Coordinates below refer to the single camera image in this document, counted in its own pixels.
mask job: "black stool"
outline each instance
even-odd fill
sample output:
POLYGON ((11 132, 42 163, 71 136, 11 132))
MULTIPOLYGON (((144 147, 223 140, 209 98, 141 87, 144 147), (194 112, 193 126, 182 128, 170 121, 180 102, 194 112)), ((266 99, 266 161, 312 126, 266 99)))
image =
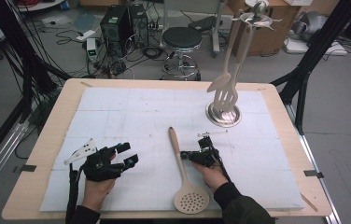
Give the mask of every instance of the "black stool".
POLYGON ((195 80, 201 80, 198 64, 184 54, 195 51, 201 46, 202 36, 198 31, 188 27, 172 27, 164 31, 161 42, 173 51, 162 64, 166 74, 185 80, 187 77, 196 75, 195 80))

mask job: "desk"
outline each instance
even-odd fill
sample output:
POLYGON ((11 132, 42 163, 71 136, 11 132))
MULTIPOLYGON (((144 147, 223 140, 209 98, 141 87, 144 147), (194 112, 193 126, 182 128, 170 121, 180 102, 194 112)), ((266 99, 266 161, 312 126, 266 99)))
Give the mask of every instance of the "desk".
MULTIPOLYGON (((186 89, 204 90, 209 82, 178 82, 152 80, 99 80, 69 79, 53 107, 48 121, 39 136, 26 164, 36 165, 33 173, 23 172, 3 210, 4 219, 59 219, 65 213, 44 213, 39 207, 47 189, 50 171, 63 144, 66 131, 77 110, 82 93, 89 87, 186 89)), ((326 217, 331 213, 330 204, 316 177, 306 177, 305 170, 313 170, 299 137, 277 90, 270 84, 239 83, 239 91, 260 91, 271 114, 283 149, 304 199, 302 210, 269 211, 272 217, 326 217)), ((185 215, 177 211, 158 212, 103 212, 101 218, 185 218, 221 217, 220 211, 203 211, 185 215)))

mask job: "person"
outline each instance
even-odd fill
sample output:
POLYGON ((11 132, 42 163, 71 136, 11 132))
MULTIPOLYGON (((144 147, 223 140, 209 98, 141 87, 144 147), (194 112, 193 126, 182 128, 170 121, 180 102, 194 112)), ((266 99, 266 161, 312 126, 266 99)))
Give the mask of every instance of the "person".
POLYGON ((214 200, 222 209, 225 224, 274 224, 274 218, 254 199, 242 195, 218 165, 210 168, 195 162, 192 165, 213 191, 214 200))
MULTIPOLYGON (((207 168, 193 162, 204 182, 214 193, 214 199, 222 209, 225 224, 274 224, 274 218, 254 199, 242 195, 232 182, 229 182, 219 166, 207 168)), ((101 182, 86 180, 82 205, 77 206, 71 224, 94 224, 100 217, 100 210, 107 194, 115 186, 116 179, 101 182)))

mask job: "silver slotted spatula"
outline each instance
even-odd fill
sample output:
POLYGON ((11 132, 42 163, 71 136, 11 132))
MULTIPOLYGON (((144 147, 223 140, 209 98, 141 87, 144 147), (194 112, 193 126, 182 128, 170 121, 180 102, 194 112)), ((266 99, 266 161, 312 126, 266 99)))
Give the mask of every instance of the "silver slotted spatula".
POLYGON ((232 78, 227 84, 219 87, 216 91, 216 95, 214 96, 213 107, 217 111, 229 113, 237 102, 238 94, 236 90, 236 80, 241 68, 243 67, 243 62, 248 53, 254 30, 254 27, 252 27, 250 24, 246 24, 238 50, 238 52, 241 53, 237 56, 236 66, 234 67, 232 78))
POLYGON ((176 160, 182 175, 182 187, 175 195, 175 208, 185 214, 197 214, 202 212, 210 201, 208 193, 188 181, 184 164, 182 163, 176 131, 173 127, 169 128, 170 140, 175 151, 176 160))

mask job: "white paper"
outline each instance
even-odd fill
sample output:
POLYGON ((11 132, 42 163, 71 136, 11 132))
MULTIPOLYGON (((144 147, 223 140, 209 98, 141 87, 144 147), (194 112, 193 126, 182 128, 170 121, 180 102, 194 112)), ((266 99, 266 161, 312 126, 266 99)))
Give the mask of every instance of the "white paper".
MULTIPOLYGON (((212 135, 225 167, 242 194, 264 208, 301 209, 303 202, 271 116, 259 91, 238 91, 241 122, 221 128, 205 115, 214 93, 204 90, 87 88, 53 165, 41 211, 65 211, 68 166, 63 164, 90 138, 98 149, 129 142, 131 149, 114 162, 137 154, 139 162, 117 179, 103 210, 176 210, 173 199, 182 185, 168 130, 174 127, 181 150, 199 150, 198 133, 212 135)), ((74 169, 85 160, 73 163, 74 169)), ((201 175, 184 161, 189 180, 205 188, 201 175)), ((84 174, 79 182, 83 198, 84 174)), ((206 209, 219 209, 211 200, 206 209)))

